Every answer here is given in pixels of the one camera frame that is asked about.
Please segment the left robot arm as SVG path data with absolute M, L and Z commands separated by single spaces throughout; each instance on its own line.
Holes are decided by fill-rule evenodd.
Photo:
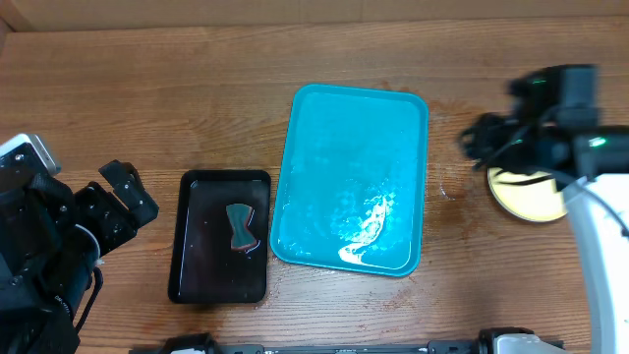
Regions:
M 159 207 L 137 169 L 113 160 L 78 192 L 24 162 L 1 168 L 1 350 L 73 353 L 102 288 L 100 259 Z

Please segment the green orange scrub sponge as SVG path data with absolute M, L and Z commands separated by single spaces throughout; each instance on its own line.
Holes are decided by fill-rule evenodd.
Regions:
M 232 228 L 231 250 L 248 252 L 257 245 L 257 238 L 249 229 L 254 209 L 244 204 L 232 204 L 226 207 L 226 212 Z

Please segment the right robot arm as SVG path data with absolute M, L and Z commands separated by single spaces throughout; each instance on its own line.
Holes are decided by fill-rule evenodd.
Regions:
M 476 169 L 554 180 L 577 243 L 594 353 L 628 350 L 628 128 L 600 124 L 598 69 L 547 67 L 513 80 L 508 115 L 485 113 L 458 137 Z

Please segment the yellow-green plate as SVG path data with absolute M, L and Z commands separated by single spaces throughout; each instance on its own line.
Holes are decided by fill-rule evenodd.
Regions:
M 489 189 L 510 214 L 534 223 L 548 223 L 567 214 L 562 194 L 547 173 L 514 174 L 492 167 L 486 172 Z

